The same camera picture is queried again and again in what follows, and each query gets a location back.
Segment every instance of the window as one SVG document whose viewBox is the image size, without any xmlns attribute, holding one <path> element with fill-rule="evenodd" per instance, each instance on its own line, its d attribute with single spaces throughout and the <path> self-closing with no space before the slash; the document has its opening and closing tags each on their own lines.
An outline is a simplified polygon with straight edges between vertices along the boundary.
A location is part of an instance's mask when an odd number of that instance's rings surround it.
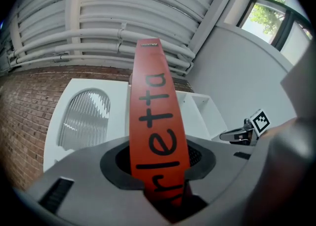
<svg viewBox="0 0 316 226">
<path fill-rule="evenodd" d="M 293 65 L 314 34 L 297 0 L 251 0 L 237 26 L 274 46 Z"/>
<path fill-rule="evenodd" d="M 285 15 L 264 5 L 255 4 L 242 29 L 272 43 Z"/>
<path fill-rule="evenodd" d="M 91 89 L 75 96 L 68 107 L 59 146 L 79 150 L 105 142 L 110 113 L 110 98 Z"/>
</svg>

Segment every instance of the gray panel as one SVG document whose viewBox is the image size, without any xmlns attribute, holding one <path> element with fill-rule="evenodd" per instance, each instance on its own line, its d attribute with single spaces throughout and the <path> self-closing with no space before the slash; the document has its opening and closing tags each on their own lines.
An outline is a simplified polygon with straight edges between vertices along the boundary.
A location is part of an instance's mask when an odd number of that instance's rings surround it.
<svg viewBox="0 0 316 226">
<path fill-rule="evenodd" d="M 261 138 L 234 181 L 205 209 L 176 225 L 243 225 L 245 207 L 261 176 L 271 137 Z"/>
<path fill-rule="evenodd" d="M 151 205 L 142 191 L 120 190 L 102 174 L 100 159 L 104 153 L 127 138 L 84 148 L 65 157 L 45 172 L 28 190 L 39 201 L 55 181 L 74 180 L 57 216 L 77 225 L 169 225 Z"/>
<path fill-rule="evenodd" d="M 236 178 L 248 160 L 234 156 L 235 152 L 251 154 L 254 147 L 209 142 L 189 137 L 192 142 L 211 150 L 216 156 L 216 165 L 202 180 L 190 181 L 193 194 L 198 194 L 205 202 L 211 203 Z"/>
</svg>

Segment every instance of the white cabinet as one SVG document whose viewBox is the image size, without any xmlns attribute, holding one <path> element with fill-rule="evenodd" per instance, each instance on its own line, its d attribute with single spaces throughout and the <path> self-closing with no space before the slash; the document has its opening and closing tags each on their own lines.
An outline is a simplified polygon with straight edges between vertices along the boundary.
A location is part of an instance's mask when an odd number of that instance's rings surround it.
<svg viewBox="0 0 316 226">
<path fill-rule="evenodd" d="M 60 97 L 48 127 L 44 171 L 74 150 L 84 147 L 84 143 L 88 147 L 128 136 L 130 90 L 127 82 L 72 79 Z M 110 102 L 105 102 L 105 98 L 100 96 L 102 94 Z M 211 140 L 227 130 L 209 96 L 181 91 L 176 91 L 176 94 L 186 135 Z M 80 143 L 80 146 L 72 146 L 75 143 Z"/>
</svg>

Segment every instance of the gray plastic housing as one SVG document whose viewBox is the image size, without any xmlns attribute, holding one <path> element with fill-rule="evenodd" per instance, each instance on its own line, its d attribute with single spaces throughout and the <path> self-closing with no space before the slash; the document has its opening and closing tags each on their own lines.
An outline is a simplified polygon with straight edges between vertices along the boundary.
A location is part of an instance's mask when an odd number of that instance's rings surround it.
<svg viewBox="0 0 316 226">
<path fill-rule="evenodd" d="M 216 164 L 203 179 L 189 181 L 192 193 L 208 205 L 176 223 L 181 226 L 244 225 L 261 220 L 299 185 L 316 155 L 314 122 L 298 121 L 276 136 L 260 138 L 255 147 L 187 139 L 212 151 Z M 21 194 L 24 202 L 52 225 L 171 225 L 141 190 L 119 189 L 102 174 L 102 156 L 126 141 L 128 137 L 65 157 L 29 188 L 28 195 Z M 251 156 L 241 158 L 236 152 Z M 53 215 L 36 202 L 59 178 L 74 184 Z"/>
</svg>

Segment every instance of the black slot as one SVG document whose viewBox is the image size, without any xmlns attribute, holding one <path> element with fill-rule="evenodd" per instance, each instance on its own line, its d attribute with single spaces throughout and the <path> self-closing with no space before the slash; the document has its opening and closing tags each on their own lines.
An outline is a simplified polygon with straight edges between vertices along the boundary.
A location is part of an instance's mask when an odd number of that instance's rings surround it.
<svg viewBox="0 0 316 226">
<path fill-rule="evenodd" d="M 243 158 L 243 159 L 246 159 L 246 160 L 249 160 L 251 154 L 247 154 L 247 153 L 238 151 L 238 152 L 236 152 L 236 153 L 234 154 L 234 156 L 240 157 L 240 158 Z"/>
<path fill-rule="evenodd" d="M 191 146 L 188 146 L 188 151 L 190 157 L 190 166 L 192 167 L 200 162 L 200 160 L 202 159 L 202 153 L 192 148 Z"/>
<path fill-rule="evenodd" d="M 69 192 L 73 181 L 58 179 L 48 190 L 46 195 L 40 200 L 39 204 L 49 212 L 55 214 Z"/>
</svg>

